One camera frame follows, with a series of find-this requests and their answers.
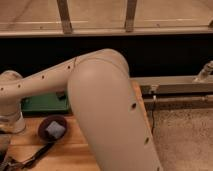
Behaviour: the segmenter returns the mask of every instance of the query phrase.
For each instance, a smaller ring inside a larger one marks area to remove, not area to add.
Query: glass window
[[[207,26],[212,0],[138,0],[135,27]]]
[[[0,30],[61,29],[56,0],[1,0]]]
[[[68,0],[73,28],[123,28],[126,0]]]

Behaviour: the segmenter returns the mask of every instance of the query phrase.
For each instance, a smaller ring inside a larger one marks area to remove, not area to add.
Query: metal frame
[[[136,80],[144,95],[213,93],[213,76],[204,83],[193,82],[196,76],[138,77]]]
[[[128,36],[128,35],[159,35],[159,34],[208,34],[213,33],[212,22],[207,26],[186,27],[134,27],[137,0],[127,0],[126,21],[121,29],[73,29],[69,16],[67,0],[57,0],[58,10],[61,18],[62,30],[41,29],[29,31],[0,31],[0,37],[54,37],[54,36]]]

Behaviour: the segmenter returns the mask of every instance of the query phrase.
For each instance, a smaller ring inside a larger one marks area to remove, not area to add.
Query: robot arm
[[[67,89],[72,110],[101,170],[163,170],[130,83],[128,65],[114,50],[76,57],[30,77],[3,82],[0,89],[1,106],[5,101],[10,104]]]

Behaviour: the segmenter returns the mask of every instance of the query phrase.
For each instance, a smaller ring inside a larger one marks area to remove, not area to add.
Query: cable
[[[155,129],[154,111],[155,111],[155,108],[156,108],[156,100],[157,100],[157,96],[153,95],[153,106],[152,106],[152,110],[151,110],[151,116],[152,116],[152,129],[151,129],[151,132],[152,132],[152,134],[154,134],[154,129]]]

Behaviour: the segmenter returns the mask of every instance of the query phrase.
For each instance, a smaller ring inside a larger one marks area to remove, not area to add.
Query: green object
[[[65,114],[69,112],[66,93],[48,93],[22,100],[22,113],[26,114]]]

